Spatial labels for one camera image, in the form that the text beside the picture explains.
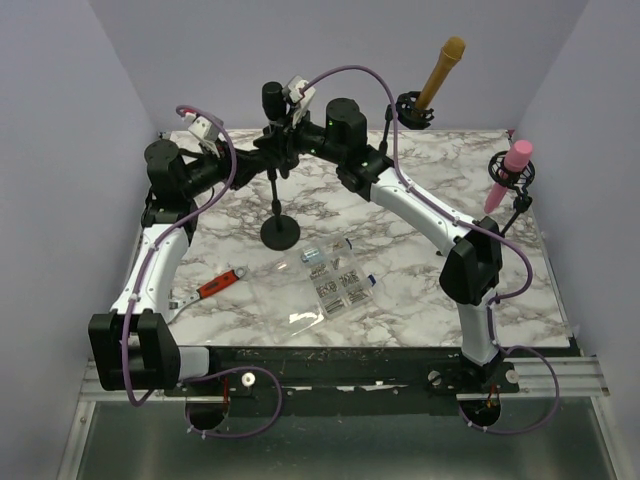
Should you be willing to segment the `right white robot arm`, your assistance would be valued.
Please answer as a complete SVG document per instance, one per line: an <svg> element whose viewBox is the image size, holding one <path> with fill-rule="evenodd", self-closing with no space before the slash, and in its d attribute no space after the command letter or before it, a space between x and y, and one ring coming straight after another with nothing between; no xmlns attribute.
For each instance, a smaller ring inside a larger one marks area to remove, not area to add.
<svg viewBox="0 0 640 480"><path fill-rule="evenodd" d="M287 177L302 154L328 161L350 192L405 220L444 255L439 283L458 310L461 382L474 392L493 384L503 358L491 309L503 266L497 223L463 215L410 183L384 148L369 144L367 119L352 99L330 101L322 126L311 121L303 103L279 93L264 95L262 108L269 124L254 145L269 172Z"/></svg>

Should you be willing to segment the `pink microphone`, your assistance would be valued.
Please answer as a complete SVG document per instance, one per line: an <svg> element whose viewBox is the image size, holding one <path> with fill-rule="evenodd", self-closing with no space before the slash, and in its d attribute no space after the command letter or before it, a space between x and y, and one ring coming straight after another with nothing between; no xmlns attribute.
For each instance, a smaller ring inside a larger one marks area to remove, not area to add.
<svg viewBox="0 0 640 480"><path fill-rule="evenodd" d="M520 192L526 189L535 177L535 168L531 162L533 144L527 140L518 140L506 152L495 154L488 171L494 185L484 204L484 212L493 212L502 202L509 190Z"/></svg>

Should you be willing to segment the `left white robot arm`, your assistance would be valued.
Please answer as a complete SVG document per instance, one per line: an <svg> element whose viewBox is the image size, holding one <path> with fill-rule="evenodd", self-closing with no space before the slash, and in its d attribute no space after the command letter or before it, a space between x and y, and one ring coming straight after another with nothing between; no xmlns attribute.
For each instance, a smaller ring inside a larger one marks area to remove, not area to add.
<svg viewBox="0 0 640 480"><path fill-rule="evenodd" d="M169 294L177 268L197 227L195 198L219 182L234 190L267 168L256 150L232 150L216 141L213 151L194 153L160 139L144 151L151 182L142 216L141 244L127 283L106 313L88 325L101 386L107 391L165 390L187 380L201 395L222 380L220 361L207 347L180 346L168 323Z"/></svg>

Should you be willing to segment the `black clip microphone stand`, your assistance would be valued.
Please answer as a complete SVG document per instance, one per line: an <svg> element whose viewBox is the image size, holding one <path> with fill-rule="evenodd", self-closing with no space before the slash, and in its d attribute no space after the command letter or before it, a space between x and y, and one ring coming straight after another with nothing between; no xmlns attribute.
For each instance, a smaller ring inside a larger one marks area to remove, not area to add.
<svg viewBox="0 0 640 480"><path fill-rule="evenodd" d="M284 119L275 122L269 121L264 131L279 130L286 135L287 124ZM282 178L288 177L290 165L280 165L277 170L267 171L267 178L271 186L271 216L264 221L260 230L260 238L263 244L274 251L285 251L292 248L300 238L299 224L290 216L282 214L282 204L277 190L278 173Z"/></svg>

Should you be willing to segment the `black tripod microphone stand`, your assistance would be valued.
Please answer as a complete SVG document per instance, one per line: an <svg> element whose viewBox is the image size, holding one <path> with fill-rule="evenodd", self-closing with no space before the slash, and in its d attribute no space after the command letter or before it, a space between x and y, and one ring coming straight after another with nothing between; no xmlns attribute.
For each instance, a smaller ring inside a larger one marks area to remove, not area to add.
<svg viewBox="0 0 640 480"><path fill-rule="evenodd" d="M533 203L529 195L528 188L535 179L535 167L531 160L528 161L524 169L519 173L509 172L506 169L507 151L500 151L493 155L488 164L488 173L494 181L495 186L505 187L508 191L515 193L512 208L513 214L500 232L502 237L518 219L521 214L526 213Z"/></svg>

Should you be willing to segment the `black microphone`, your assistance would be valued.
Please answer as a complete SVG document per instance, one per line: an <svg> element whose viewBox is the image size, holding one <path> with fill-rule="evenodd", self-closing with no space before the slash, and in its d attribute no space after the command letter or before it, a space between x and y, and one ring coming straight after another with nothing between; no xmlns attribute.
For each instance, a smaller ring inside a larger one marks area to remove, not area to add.
<svg viewBox="0 0 640 480"><path fill-rule="evenodd" d="M287 112L287 102L283 96L283 86L277 81L270 81L262 86L262 108L266 117L275 122L283 118Z"/></svg>

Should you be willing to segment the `gold microphone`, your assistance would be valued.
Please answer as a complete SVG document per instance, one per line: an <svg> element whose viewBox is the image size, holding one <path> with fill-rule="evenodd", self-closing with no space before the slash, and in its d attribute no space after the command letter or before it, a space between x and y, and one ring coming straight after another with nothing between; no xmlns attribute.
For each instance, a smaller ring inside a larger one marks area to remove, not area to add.
<svg viewBox="0 0 640 480"><path fill-rule="evenodd" d="M466 49L466 42L458 36L450 37L441 47L438 60L422 88L415 106L425 110L431 104L451 70L460 62Z"/></svg>

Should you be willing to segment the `black round-base shock-mount stand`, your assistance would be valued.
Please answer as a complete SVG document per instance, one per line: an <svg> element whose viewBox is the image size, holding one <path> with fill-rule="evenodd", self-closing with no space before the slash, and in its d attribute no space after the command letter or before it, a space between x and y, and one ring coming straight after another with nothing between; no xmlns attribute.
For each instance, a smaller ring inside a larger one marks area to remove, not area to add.
<svg viewBox="0 0 640 480"><path fill-rule="evenodd" d="M400 94L395 102L395 111L398 121L409 130L425 130L431 126L434 120L434 110L431 108L419 108L417 100L420 93L409 91ZM391 106L388 105L385 112L385 126L378 150L382 155L387 154L388 135L392 124Z"/></svg>

